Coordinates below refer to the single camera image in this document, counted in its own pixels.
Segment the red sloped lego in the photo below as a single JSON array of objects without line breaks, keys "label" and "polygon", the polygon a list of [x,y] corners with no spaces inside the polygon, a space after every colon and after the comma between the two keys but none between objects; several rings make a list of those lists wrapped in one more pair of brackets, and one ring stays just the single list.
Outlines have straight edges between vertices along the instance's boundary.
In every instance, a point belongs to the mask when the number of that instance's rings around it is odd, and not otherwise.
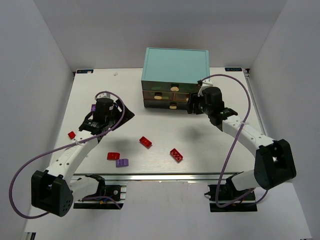
[{"label": "red sloped lego", "polygon": [[120,159],[120,153],[118,153],[118,152],[108,152],[106,159],[107,160],[119,160]]}]

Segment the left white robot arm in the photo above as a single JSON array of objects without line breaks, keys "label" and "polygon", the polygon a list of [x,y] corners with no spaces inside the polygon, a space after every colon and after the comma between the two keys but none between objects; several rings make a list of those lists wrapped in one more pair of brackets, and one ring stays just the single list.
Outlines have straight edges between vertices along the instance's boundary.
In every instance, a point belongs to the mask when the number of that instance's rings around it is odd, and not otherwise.
[{"label": "left white robot arm", "polygon": [[119,99],[97,99],[95,110],[85,116],[78,128],[74,145],[67,147],[44,171],[37,170],[32,175],[32,206],[63,217],[74,202],[102,197],[106,188],[103,177],[88,174],[75,181],[72,177],[107,132],[119,128],[134,116]]}]

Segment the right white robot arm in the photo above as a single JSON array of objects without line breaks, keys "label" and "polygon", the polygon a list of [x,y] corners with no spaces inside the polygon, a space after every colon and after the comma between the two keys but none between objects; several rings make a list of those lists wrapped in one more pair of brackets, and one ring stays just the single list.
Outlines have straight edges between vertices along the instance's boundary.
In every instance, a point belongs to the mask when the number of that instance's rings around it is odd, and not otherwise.
[{"label": "right white robot arm", "polygon": [[253,155],[252,170],[237,173],[226,180],[231,190],[240,192],[257,187],[270,190],[297,176],[289,142],[274,140],[246,124],[236,111],[225,107],[218,87],[209,87],[202,95],[192,93],[187,112],[206,114],[213,126],[234,137]]}]

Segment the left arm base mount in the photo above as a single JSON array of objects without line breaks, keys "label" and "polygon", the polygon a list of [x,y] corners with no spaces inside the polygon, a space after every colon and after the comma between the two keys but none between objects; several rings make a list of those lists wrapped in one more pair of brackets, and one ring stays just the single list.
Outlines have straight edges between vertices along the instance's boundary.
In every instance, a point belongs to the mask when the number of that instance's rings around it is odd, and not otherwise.
[{"label": "left arm base mount", "polygon": [[87,174],[73,178],[69,184],[73,208],[84,210],[120,210],[126,199],[127,184]]}]

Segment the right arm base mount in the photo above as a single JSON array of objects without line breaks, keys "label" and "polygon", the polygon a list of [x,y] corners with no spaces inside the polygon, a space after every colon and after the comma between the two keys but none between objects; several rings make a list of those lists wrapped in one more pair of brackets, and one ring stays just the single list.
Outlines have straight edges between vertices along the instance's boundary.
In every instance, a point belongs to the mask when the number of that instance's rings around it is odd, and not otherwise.
[{"label": "right arm base mount", "polygon": [[211,182],[207,185],[208,190],[204,193],[204,197],[209,200],[209,210],[211,213],[250,213],[257,212],[256,195],[252,190],[248,195],[244,196],[248,190],[232,192],[232,190],[222,183],[218,192],[218,203],[224,205],[234,201],[228,206],[218,207],[216,203],[217,182]]}]

